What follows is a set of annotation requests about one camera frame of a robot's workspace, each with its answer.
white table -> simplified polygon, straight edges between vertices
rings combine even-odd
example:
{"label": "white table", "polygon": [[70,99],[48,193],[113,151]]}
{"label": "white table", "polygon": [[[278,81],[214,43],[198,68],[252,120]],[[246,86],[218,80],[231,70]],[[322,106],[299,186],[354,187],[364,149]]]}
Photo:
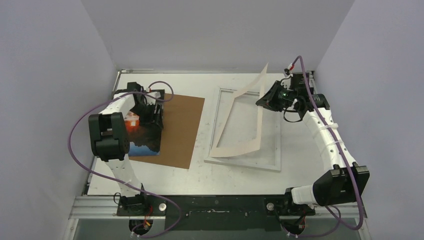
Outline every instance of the white table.
{"label": "white table", "polygon": [[[196,143],[189,169],[131,161],[135,175],[147,191],[161,195],[267,195],[283,194],[286,188],[310,185],[324,174],[323,162],[308,128],[302,123],[281,122],[281,172],[205,163],[205,150],[214,92],[219,87],[238,89],[259,73],[126,73],[121,74],[117,89],[128,82],[147,87],[154,81],[166,81],[175,94],[205,98]],[[284,75],[266,75],[266,89]],[[293,120],[299,116],[287,113]],[[96,172],[112,176],[100,159]],[[88,195],[113,195],[120,189],[116,182],[93,176]]]}

white frame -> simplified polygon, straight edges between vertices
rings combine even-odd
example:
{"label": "white frame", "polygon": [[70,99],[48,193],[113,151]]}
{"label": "white frame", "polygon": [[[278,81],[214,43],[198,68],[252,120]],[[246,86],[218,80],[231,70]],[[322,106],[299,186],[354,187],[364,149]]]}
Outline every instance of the white frame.
{"label": "white frame", "polygon": [[[274,171],[274,172],[280,172],[281,171],[281,119],[280,114],[275,113],[275,128],[276,128],[276,134],[275,134],[275,163],[274,165],[271,164],[252,164],[249,162],[245,162],[241,159],[226,159],[222,157],[211,157],[209,156],[209,153],[212,149],[212,144],[214,141],[214,132],[215,132],[215,125],[216,120],[218,116],[218,109],[220,106],[220,99],[221,99],[221,93],[222,92],[230,92],[233,93],[237,90],[231,89],[231,88],[223,88],[218,87],[215,91],[215,96],[213,98],[214,104],[215,104],[215,113],[211,116],[211,128],[209,130],[209,140],[207,141],[207,152],[206,156],[204,158],[205,163],[211,163],[211,164],[220,164],[220,165],[227,165],[227,166],[239,166],[239,167],[245,167],[245,168],[251,168],[251,169],[259,169],[259,170],[268,170],[268,171]],[[253,92],[253,91],[247,91],[245,94],[250,95],[256,95],[259,96],[259,92]]]}

brown cardboard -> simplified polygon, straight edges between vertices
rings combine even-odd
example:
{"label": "brown cardboard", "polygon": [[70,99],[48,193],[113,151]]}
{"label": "brown cardboard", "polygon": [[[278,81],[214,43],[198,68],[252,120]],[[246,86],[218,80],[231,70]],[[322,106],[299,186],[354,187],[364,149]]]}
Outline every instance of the brown cardboard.
{"label": "brown cardboard", "polygon": [[130,156],[130,160],[189,169],[199,129],[204,98],[174,95],[163,106],[163,130],[160,154]]}

purple cable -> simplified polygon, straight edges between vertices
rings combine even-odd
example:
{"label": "purple cable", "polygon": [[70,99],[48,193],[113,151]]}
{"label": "purple cable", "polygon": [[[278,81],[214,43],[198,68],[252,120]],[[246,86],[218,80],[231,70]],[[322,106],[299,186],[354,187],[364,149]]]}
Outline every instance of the purple cable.
{"label": "purple cable", "polygon": [[71,137],[72,137],[72,133],[74,132],[74,130],[75,130],[75,128],[77,127],[77,125],[81,122],[81,120],[85,117],[85,116],[87,116],[89,113],[91,113],[92,111],[94,111],[94,110],[96,110],[97,108],[100,108],[100,107],[102,107],[102,106],[104,106],[104,105],[109,105],[110,103],[113,103],[113,102],[115,102],[115,101],[117,101],[117,100],[119,100],[119,99],[121,99],[122,97],[125,97],[125,96],[127,96],[127,95],[130,95],[130,94],[141,94],[141,95],[144,95],[144,96],[146,96],[146,97],[149,97],[149,98],[152,98],[152,99],[154,99],[154,100],[156,100],[156,101],[159,101],[159,102],[168,102],[168,101],[170,101],[170,100],[172,100],[172,98],[174,97],[174,90],[173,90],[173,88],[168,84],[168,83],[166,83],[166,82],[164,82],[164,81],[157,81],[157,82],[153,82],[152,84],[150,84],[149,85],[149,88],[153,85],[153,84],[156,84],[156,83],[163,83],[163,84],[166,84],[169,88],[170,88],[170,90],[171,90],[171,98],[170,99],[166,99],[166,100],[162,100],[162,99],[159,99],[159,98],[156,98],[156,97],[153,97],[153,96],[150,96],[150,95],[148,95],[148,94],[146,94],[146,93],[144,93],[144,92],[139,92],[139,91],[131,91],[131,92],[126,92],[126,93],[124,93],[124,94],[122,94],[120,97],[117,97],[117,98],[114,98],[114,99],[112,99],[112,100],[109,100],[109,101],[106,101],[106,102],[103,102],[103,103],[101,103],[101,104],[99,104],[99,105],[96,105],[95,107],[93,107],[93,108],[91,108],[90,110],[88,110],[86,113],[84,113],[77,121],[76,121],[76,123],[73,125],[73,127],[72,127],[72,129],[70,130],[70,133],[69,133],[69,136],[68,136],[68,138],[67,138],[67,149],[68,149],[68,151],[69,151],[69,154],[70,154],[70,156],[73,158],[73,160],[76,162],[76,164],[78,164],[82,169],[84,169],[84,170],[86,170],[87,172],[89,172],[89,173],[92,173],[92,174],[94,174],[94,175],[97,175],[97,176],[99,176],[99,177],[102,177],[102,178],[105,178],[105,179],[109,179],[109,180],[112,180],[112,181],[115,181],[115,182],[118,182],[118,183],[120,183],[120,184],[124,184],[125,186],[127,186],[127,187],[129,187],[129,188],[132,188],[132,189],[134,189],[134,190],[137,190],[137,191],[140,191],[140,192],[142,192],[142,193],[145,193],[145,194],[149,194],[149,195],[152,195],[152,196],[154,196],[154,197],[157,197],[157,198],[160,198],[160,199],[163,199],[163,200],[166,200],[166,201],[168,201],[168,202],[170,202],[171,204],[173,204],[177,209],[178,209],[178,211],[179,211],[179,216],[178,216],[178,219],[171,225],[171,226],[169,226],[167,229],[165,229],[165,230],[163,230],[162,232],[159,232],[159,233],[157,233],[157,234],[154,234],[154,235],[150,235],[150,236],[140,236],[140,238],[144,238],[144,239],[149,239],[149,238],[154,238],[154,237],[157,237],[157,236],[160,236],[160,235],[162,235],[162,234],[164,234],[164,233],[166,233],[166,232],[168,232],[170,229],[172,229],[175,225],[177,225],[178,224],[178,222],[181,220],[181,216],[182,216],[182,210],[181,210],[181,208],[180,208],[180,206],[178,206],[174,201],[172,201],[171,199],[169,199],[169,198],[166,198],[166,197],[164,197],[164,196],[161,196],[161,195],[158,195],[158,194],[155,194],[155,193],[152,193],[152,192],[149,192],[149,191],[146,191],[146,190],[143,190],[143,189],[140,189],[140,188],[137,188],[137,187],[135,187],[135,186],[132,186],[132,185],[130,185],[129,183],[125,183],[124,181],[122,181],[122,180],[119,180],[119,179],[117,179],[117,178],[114,178],[114,177],[110,177],[110,176],[106,176],[106,175],[103,175],[103,174],[101,174],[101,173],[98,173],[98,172],[96,172],[96,171],[93,171],[93,170],[91,170],[90,168],[88,168],[88,167],[86,167],[84,164],[82,164],[78,159],[77,159],[77,157],[75,156],[75,154],[74,154],[74,151],[72,150],[72,146],[71,146]]}
{"label": "purple cable", "polygon": [[[333,207],[333,208],[335,208],[337,210],[338,216],[341,218],[342,217],[342,213],[340,212],[339,208],[337,208],[336,206],[331,206],[331,207]],[[339,227],[339,225],[340,225],[340,221],[337,221],[337,224],[331,230],[326,231],[324,233],[320,233],[320,234],[302,234],[302,235],[296,235],[296,234],[293,234],[293,233],[287,231],[287,229],[284,228],[284,227],[283,227],[283,229],[290,236],[293,236],[293,237],[296,237],[297,236],[298,238],[319,238],[319,237],[324,237],[324,236],[327,236],[327,235],[330,235],[330,234],[334,233],[334,231],[337,230],[337,228]]]}
{"label": "purple cable", "polygon": [[[304,66],[304,61],[302,59],[302,56],[300,56],[300,55],[297,56],[296,59],[293,61],[292,65],[294,66],[295,63],[298,60],[300,60],[300,66],[302,68],[303,78],[305,79],[304,83],[305,83],[305,86],[306,86],[306,90],[307,90],[307,94],[309,96],[310,102],[313,105],[313,109],[315,110],[315,112],[318,115],[319,119],[324,123],[324,125],[325,126],[328,126],[327,121],[325,120],[325,118],[323,117],[323,115],[320,113],[320,110],[318,110],[317,104],[315,103],[314,98],[313,98],[312,93],[311,93],[311,90],[309,89],[309,79],[306,77],[306,71],[305,71],[305,66]],[[363,209],[364,206],[362,204],[361,196],[359,194],[358,185],[357,185],[357,182],[355,180],[354,173],[352,172],[352,169],[349,166],[348,159],[346,158],[346,155],[343,152],[342,146],[338,142],[339,140],[337,139],[336,134],[334,133],[334,131],[333,131],[333,129],[331,127],[327,128],[327,129],[330,132],[330,134],[331,134],[332,138],[334,139],[334,141],[336,142],[335,145],[337,146],[338,152],[341,154],[341,158],[343,159],[343,162],[346,165],[347,172],[349,173],[349,177],[350,177],[350,179],[352,181],[353,191],[355,192],[356,202],[357,202],[357,205],[358,205],[359,223],[358,223],[357,226],[351,226],[347,222],[343,221],[342,217],[338,217],[327,206],[326,206],[326,208],[330,212],[330,214],[333,215],[333,217],[335,217],[341,224],[345,225],[347,228],[349,228],[351,230],[359,230],[362,227],[362,224],[364,223],[364,209]]]}

